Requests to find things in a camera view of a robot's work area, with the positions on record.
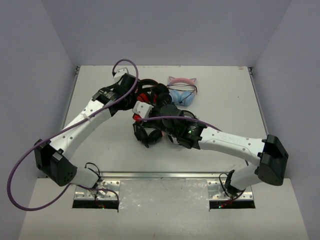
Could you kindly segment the black on-ear headphones with cable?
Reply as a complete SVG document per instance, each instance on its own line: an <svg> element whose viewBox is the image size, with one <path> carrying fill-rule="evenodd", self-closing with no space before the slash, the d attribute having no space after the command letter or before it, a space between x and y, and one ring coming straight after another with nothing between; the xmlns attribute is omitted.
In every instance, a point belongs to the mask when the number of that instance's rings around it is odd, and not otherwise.
<svg viewBox="0 0 320 240"><path fill-rule="evenodd" d="M156 99L156 104L149 103L150 105L161 108L165 105L172 104L172 102L173 102L172 97L169 94L168 88L164 84L158 83L158 85L155 87L155 89L157 90L159 95Z"/></svg>

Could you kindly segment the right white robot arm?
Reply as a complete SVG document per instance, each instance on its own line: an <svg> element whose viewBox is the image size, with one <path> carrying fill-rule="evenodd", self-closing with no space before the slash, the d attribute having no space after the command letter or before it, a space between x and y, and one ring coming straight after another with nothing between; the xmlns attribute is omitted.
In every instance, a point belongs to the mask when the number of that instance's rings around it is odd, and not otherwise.
<svg viewBox="0 0 320 240"><path fill-rule="evenodd" d="M148 123L186 149L216 151L249 162L248 166L227 173L223 188L230 196L237 196L255 184L281 186L284 182L289 154L275 135L249 138L226 133L201 120L186 117L172 104L151 110L148 117Z"/></svg>

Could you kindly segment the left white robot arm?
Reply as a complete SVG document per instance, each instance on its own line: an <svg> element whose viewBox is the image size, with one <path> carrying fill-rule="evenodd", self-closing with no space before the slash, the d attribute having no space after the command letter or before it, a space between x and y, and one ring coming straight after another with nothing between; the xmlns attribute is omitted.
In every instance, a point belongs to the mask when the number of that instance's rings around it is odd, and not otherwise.
<svg viewBox="0 0 320 240"><path fill-rule="evenodd" d="M101 177L93 170L71 163L79 146L102 123L118 111L135 105L136 78L125 73L119 82L101 88L92 96L87 106L65 128L64 133L45 142L39 139L34 150L37 168L58 186L81 185L93 189Z"/></svg>

